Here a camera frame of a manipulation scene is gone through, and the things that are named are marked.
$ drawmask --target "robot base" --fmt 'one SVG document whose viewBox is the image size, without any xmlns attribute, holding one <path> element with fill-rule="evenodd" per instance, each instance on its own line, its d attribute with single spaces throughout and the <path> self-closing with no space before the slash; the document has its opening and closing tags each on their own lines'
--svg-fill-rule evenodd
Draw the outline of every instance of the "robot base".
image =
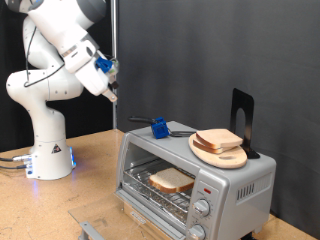
<svg viewBox="0 0 320 240">
<path fill-rule="evenodd" d="M 69 175 L 75 166 L 66 139 L 49 143 L 36 141 L 30 154 L 32 167 L 26 169 L 27 178 L 59 179 Z"/>
</svg>

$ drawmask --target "wooden table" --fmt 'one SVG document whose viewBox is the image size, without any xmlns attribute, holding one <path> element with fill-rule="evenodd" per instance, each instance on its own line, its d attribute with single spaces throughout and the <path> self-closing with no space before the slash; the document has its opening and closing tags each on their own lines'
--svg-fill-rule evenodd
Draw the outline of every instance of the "wooden table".
<svg viewBox="0 0 320 240">
<path fill-rule="evenodd" d="M 81 228 L 68 210 L 115 191 L 122 136 L 121 131 L 110 130 L 68 139 L 77 167 L 59 180 L 27 179 L 24 170 L 0 169 L 0 240 L 77 240 Z M 0 157 L 22 155 L 28 150 L 13 150 Z M 2 166 L 14 164 L 1 162 Z M 259 240 L 315 240 L 271 215 L 261 233 L 254 236 Z"/>
</svg>

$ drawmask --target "toast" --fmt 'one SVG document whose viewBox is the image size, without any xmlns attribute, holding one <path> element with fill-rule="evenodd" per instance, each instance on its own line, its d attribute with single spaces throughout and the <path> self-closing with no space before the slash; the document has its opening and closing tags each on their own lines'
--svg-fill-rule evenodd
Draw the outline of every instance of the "toast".
<svg viewBox="0 0 320 240">
<path fill-rule="evenodd" d="M 175 168 L 168 168 L 149 177 L 149 184 L 160 192 L 184 192 L 193 188 L 194 179 Z"/>
<path fill-rule="evenodd" d="M 196 136 L 199 142 L 213 149 L 235 147 L 243 142 L 242 138 L 239 138 L 227 129 L 197 131 Z"/>
<path fill-rule="evenodd" d="M 220 153 L 223 153 L 225 151 L 228 151 L 234 147 L 224 147 L 224 148 L 217 148 L 217 149 L 214 149 L 214 148 L 210 148 L 210 147 L 207 147 L 206 145 L 202 144 L 197 138 L 193 139 L 193 146 L 203 150 L 203 151 L 206 151 L 208 153 L 214 153 L 214 154 L 220 154 Z"/>
</svg>

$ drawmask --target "black backdrop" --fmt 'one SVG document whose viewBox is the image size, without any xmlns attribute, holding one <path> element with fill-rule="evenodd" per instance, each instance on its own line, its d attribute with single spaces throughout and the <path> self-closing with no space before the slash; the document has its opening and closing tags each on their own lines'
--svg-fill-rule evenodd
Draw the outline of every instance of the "black backdrop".
<svg viewBox="0 0 320 240">
<path fill-rule="evenodd" d="M 11 12 L 4 0 L 0 0 L 0 152 L 33 145 L 30 116 L 9 97 L 5 85 L 11 73 L 26 69 L 22 42 L 25 17 L 25 14 Z M 110 6 L 106 18 L 92 26 L 89 33 L 103 53 L 112 54 Z M 86 89 L 78 98 L 47 105 L 64 114 L 67 138 L 112 129 L 112 104 Z"/>
<path fill-rule="evenodd" d="M 320 2 L 119 0 L 119 11 L 119 129 L 145 126 L 130 115 L 229 128 L 232 90 L 247 92 L 252 147 L 277 161 L 271 210 L 319 239 Z"/>
</svg>

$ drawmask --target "red button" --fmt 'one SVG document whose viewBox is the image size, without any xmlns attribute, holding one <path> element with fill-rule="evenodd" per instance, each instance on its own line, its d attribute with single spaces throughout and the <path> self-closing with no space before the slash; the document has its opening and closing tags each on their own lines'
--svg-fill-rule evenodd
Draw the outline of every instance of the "red button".
<svg viewBox="0 0 320 240">
<path fill-rule="evenodd" d="M 206 193 L 209 193 L 209 194 L 211 193 L 211 191 L 210 191 L 209 189 L 206 189 L 206 188 L 204 189 L 204 191 L 205 191 Z"/>
</svg>

